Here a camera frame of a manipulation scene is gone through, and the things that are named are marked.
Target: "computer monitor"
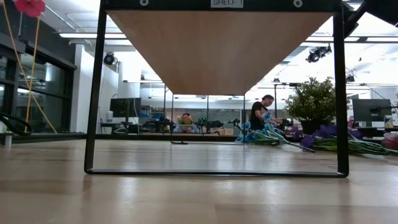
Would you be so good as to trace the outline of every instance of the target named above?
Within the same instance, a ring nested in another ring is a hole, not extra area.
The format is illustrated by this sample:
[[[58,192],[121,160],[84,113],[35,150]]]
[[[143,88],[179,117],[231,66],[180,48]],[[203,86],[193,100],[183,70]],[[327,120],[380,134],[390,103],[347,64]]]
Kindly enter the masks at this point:
[[[385,121],[391,113],[390,100],[360,100],[353,99],[353,110],[355,121]]]
[[[141,98],[111,99],[114,118],[136,118],[141,113]]]

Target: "potted plant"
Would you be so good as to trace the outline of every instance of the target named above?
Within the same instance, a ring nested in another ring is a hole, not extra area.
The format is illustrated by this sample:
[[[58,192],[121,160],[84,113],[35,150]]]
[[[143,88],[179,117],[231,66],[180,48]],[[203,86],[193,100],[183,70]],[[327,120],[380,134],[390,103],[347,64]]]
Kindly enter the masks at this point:
[[[328,77],[320,82],[316,78],[296,86],[295,95],[286,100],[285,109],[299,120],[304,134],[313,134],[321,125],[329,125],[336,116],[335,88]]]

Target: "black metal shelf frame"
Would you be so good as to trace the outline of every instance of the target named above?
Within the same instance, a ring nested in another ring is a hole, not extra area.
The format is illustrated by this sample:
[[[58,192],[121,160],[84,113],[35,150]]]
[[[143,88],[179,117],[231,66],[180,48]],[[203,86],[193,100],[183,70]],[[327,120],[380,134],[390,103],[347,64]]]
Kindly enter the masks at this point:
[[[347,177],[349,174],[345,48],[342,0],[224,0],[232,7],[215,7],[214,0],[101,0],[98,16],[93,83],[86,135],[84,171],[115,175],[278,175],[289,177]],[[106,11],[234,11],[234,12],[332,12],[335,53],[337,172],[281,172],[249,170],[98,170],[93,168],[97,108],[100,95],[102,57],[106,32]]]

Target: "person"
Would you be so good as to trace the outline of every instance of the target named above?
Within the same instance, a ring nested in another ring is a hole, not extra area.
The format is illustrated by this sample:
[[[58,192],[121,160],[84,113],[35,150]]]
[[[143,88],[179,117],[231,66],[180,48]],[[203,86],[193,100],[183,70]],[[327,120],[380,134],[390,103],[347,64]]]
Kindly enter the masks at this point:
[[[274,97],[271,95],[265,95],[262,101],[255,102],[251,108],[250,114],[250,129],[262,130],[264,129],[264,114],[268,113],[267,106],[272,105],[274,102]],[[280,121],[278,119],[271,119],[269,121],[271,124],[278,125]]]

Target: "green plant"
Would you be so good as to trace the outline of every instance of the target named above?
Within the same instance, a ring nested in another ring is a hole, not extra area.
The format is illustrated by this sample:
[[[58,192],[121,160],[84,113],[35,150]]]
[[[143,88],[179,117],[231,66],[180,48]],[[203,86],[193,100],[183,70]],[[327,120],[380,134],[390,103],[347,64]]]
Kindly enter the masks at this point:
[[[317,121],[327,124],[336,116],[335,88],[328,77],[319,82],[310,78],[300,86],[295,87],[295,95],[286,100],[285,110],[299,121]]]

